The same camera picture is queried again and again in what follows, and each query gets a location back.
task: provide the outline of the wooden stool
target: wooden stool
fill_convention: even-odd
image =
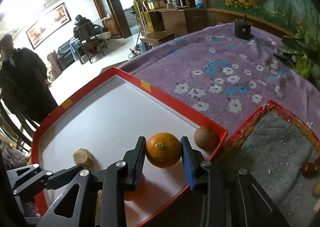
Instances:
[[[140,40],[143,43],[144,50],[146,50],[145,43],[151,43],[154,46],[159,46],[173,39],[174,39],[174,33],[163,32],[163,31],[154,31],[140,38]]]

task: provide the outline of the painting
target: painting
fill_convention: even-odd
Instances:
[[[65,3],[48,12],[26,32],[33,49],[36,49],[47,37],[70,21]]]

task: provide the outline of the purple tablecloth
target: purple tablecloth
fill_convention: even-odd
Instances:
[[[263,102],[285,107],[320,137],[320,93],[273,57],[281,39],[255,27],[209,27],[141,54],[119,68],[178,98],[234,133]]]

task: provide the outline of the yellow tape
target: yellow tape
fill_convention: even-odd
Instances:
[[[140,81],[141,81],[141,86],[145,88],[147,91],[151,92],[151,85],[147,82],[144,82],[143,80],[140,80]]]
[[[61,106],[65,109],[68,109],[71,105],[73,104],[73,102],[71,101],[70,98],[68,98],[67,100],[65,100]]]

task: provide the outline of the blue cloth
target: blue cloth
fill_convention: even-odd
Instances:
[[[75,61],[78,61],[78,56],[76,54],[76,51],[81,47],[80,40],[79,39],[74,39],[70,41],[70,49],[73,55],[73,58]]]

